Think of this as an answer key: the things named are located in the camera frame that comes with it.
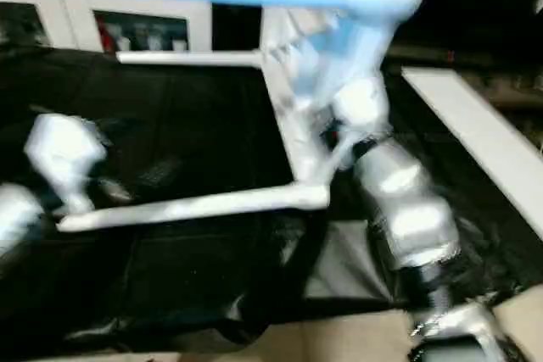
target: cabinet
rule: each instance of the cabinet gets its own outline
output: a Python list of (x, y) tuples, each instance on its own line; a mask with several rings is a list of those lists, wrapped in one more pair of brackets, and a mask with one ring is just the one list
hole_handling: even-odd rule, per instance
[(194, 0), (64, 0), (87, 51), (211, 50), (211, 3)]
[(0, 0), (0, 45), (77, 48), (64, 0)]

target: white metal frame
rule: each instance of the white metal frame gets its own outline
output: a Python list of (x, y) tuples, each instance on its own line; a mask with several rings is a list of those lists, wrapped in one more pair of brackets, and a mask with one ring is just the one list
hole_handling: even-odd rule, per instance
[(455, 71), (403, 76), (543, 239), (543, 160), (537, 149)]
[[(372, 98), (373, 93), (383, 92), (378, 67), (383, 52), (391, 40), (397, 23), (410, 15), (420, 0), (208, 0), (226, 3), (264, 4), (265, 6), (287, 6), (301, 8), (341, 9), (348, 16), (338, 20), (334, 27), (337, 34), (330, 42), (333, 56), (327, 58), (331, 63), (322, 73), (322, 86), (330, 93), (345, 87), (357, 79), (360, 84), (369, 85), (361, 90), (361, 100)], [(116, 10), (123, 0), (115, 0)], [(88, 5), (87, 19), (91, 8)], [(301, 50), (311, 51), (311, 47)], [(121, 226), (131, 223), (164, 222), (182, 220), (215, 214), (235, 214), (263, 209), (286, 207), (316, 209), (326, 207), (329, 201), (329, 182), (333, 172), (355, 139), (343, 138), (332, 154), (328, 154), (318, 137), (310, 129), (306, 116), (307, 109), (300, 107), (299, 95), (292, 86), (292, 72), (276, 59), (267, 47), (257, 53), (119, 53), (122, 63), (132, 64), (220, 64), (252, 65), (262, 70), (270, 94), (294, 181), (287, 186), (265, 189), (231, 192), (215, 196), (172, 200), (162, 203), (150, 203), (119, 209), (101, 209), (87, 214), (70, 215), (59, 224), (61, 231), (81, 231), (107, 226)], [(375, 106), (380, 113), (385, 113), (385, 106)], [(373, 112), (363, 109), (362, 119), (372, 120)]]
[(102, 52), (93, 11), (185, 19), (189, 52), (211, 51), (211, 2), (205, 0), (64, 0), (81, 50)]
[(63, 0), (0, 0), (7, 3), (29, 3), (36, 6), (51, 47), (77, 48)]

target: black cloth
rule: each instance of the black cloth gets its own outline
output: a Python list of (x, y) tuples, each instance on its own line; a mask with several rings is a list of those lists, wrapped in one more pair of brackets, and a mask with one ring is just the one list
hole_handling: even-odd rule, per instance
[[(458, 209), (466, 249), (464, 263), (451, 266), (458, 297), (496, 302), (542, 282), (542, 244), (530, 227), (401, 78), (389, 74), (387, 85), (399, 140)], [(292, 180), (258, 70), (124, 66), (101, 54), (51, 51), (4, 61), (0, 91), (3, 181), (24, 171), (20, 149), (44, 110), (137, 122), (114, 140), (107, 171), (131, 185), (154, 163), (175, 161), (175, 174), (149, 201)], [(79, 234), (52, 228), (0, 278), (0, 359), (206, 350), (194, 331), (213, 328), (244, 344), (268, 323), (405, 305), (368, 225), (345, 172), (333, 181), (327, 211)]]

